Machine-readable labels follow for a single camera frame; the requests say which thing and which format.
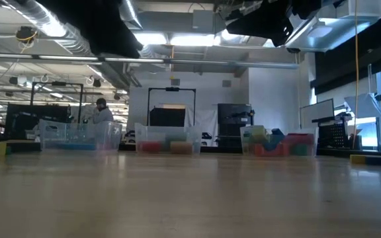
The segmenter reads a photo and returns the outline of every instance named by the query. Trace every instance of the black ceiling fixture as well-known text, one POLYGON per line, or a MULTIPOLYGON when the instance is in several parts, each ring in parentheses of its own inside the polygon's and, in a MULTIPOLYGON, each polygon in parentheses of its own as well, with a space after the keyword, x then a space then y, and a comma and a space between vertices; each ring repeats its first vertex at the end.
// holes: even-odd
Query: black ceiling fixture
POLYGON ((306 20, 313 17, 321 7, 339 1, 341 0, 263 1, 257 10, 238 18, 226 28, 230 34, 271 39, 277 47, 285 44, 293 33, 289 16, 298 15, 306 20))
POLYGON ((16 39, 24 44, 33 43, 38 32, 30 26, 21 26, 20 30, 16 32, 16 39))
POLYGON ((110 53, 139 58, 144 47, 120 18, 119 0, 36 0, 60 21, 80 30, 95 55, 110 53))
POLYGON ((93 86, 94 87, 101 87, 101 80, 100 79, 94 79, 93 80, 93 86))
POLYGON ((116 93, 116 94, 114 94, 114 99, 115 100, 120 100, 121 96, 118 93, 116 93))
MULTIPOLYGON (((368 65, 372 73, 381 72, 381 19, 363 30, 359 38, 360 79, 368 77, 368 65)), ((356 81, 355 37, 326 53, 316 53, 316 79, 310 82, 316 94, 336 89, 356 81)))
POLYGON ((8 82, 9 82, 10 84, 17 85, 17 83, 19 83, 19 78, 17 78, 17 77, 10 77, 10 79, 8 80, 8 82))

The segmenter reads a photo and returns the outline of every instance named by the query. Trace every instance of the wooden table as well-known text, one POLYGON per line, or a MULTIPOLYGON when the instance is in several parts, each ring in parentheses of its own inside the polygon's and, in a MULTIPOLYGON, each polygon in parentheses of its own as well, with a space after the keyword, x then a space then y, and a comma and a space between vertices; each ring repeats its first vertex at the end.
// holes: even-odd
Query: wooden table
POLYGON ((14 154, 0 237, 381 237, 381 167, 336 158, 14 154))

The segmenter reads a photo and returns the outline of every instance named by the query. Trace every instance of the ceiling light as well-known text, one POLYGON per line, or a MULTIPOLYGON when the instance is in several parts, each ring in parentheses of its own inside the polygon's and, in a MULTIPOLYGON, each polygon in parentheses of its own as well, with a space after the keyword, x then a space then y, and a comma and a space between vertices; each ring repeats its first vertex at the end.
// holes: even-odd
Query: ceiling light
POLYGON ((162 33, 135 33, 134 35, 143 45, 167 43, 167 39, 165 39, 165 36, 162 33))
POLYGON ((53 59, 53 60, 84 60, 84 61, 98 61, 96 57, 86 57, 86 56, 39 56, 40 59, 53 59))
POLYGON ((124 89, 119 89, 119 90, 117 90, 117 93, 120 93, 120 94, 127 94, 127 91, 124 90, 124 89))
POLYGON ((47 87, 42 87, 44 90, 47 90, 48 92, 52 92, 52 89, 49 89, 47 87))
POLYGON ((174 46, 213 46, 214 35, 181 35, 171 39, 174 46))
POLYGON ((224 29, 224 30, 222 31, 222 38, 223 38, 224 40, 233 40, 234 38, 237 38, 237 37, 239 37, 239 35, 236 35, 236 34, 230 34, 230 33, 228 32, 227 29, 224 29))
POLYGON ((32 83, 26 82, 25 87, 28 88, 28 89, 31 89, 32 88, 32 83))
POLYGON ((51 95, 54 97, 58 97, 59 99, 63 97, 63 95, 61 95, 59 93, 51 93, 51 95))

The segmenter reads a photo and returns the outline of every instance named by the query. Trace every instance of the clear plastic bin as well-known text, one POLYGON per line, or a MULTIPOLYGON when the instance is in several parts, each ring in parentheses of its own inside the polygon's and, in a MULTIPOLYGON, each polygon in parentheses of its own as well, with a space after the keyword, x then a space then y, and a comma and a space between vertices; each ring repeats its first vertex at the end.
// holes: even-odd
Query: clear plastic bin
POLYGON ((242 152, 260 157, 314 156, 317 149, 316 129, 288 135, 266 135, 263 126, 241 128, 242 152))
POLYGON ((66 124, 39 122, 42 149, 118 150, 122 125, 114 122, 99 124, 66 124))
POLYGON ((142 153, 199 154, 202 130, 135 124, 136 151, 142 153))

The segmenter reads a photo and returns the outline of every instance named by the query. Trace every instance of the ductwork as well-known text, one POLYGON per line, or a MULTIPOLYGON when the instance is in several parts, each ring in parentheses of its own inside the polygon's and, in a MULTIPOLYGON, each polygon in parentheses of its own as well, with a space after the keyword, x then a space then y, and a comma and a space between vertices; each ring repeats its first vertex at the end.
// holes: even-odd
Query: ductwork
MULTIPOLYGON (((141 55, 142 58, 150 58, 150 59, 165 59, 165 58, 167 58, 166 55, 161 55, 161 54, 155 53, 151 45, 145 45, 142 48, 142 50, 139 52, 139 54, 141 55)), ((152 66, 153 68, 158 68, 158 69, 156 69, 156 70, 150 70, 149 69, 148 71, 159 72, 159 71, 167 71, 167 69, 168 70, 170 69, 170 65, 165 64, 165 63, 154 63, 152 65, 153 65, 152 66)))
MULTIPOLYGON (((79 31, 68 24, 62 24, 57 17, 44 6, 34 0, 2 0, 17 13, 28 19, 38 30, 50 37, 66 37, 70 40, 55 40, 57 44, 68 52, 77 56, 92 56, 88 42, 80 35, 79 31)), ((122 77, 108 63, 92 65, 99 70, 113 87, 128 89, 130 83, 122 77)))
POLYGON ((123 21, 129 22, 138 29, 142 29, 142 25, 138 20, 138 14, 133 0, 117 0, 118 10, 123 21))

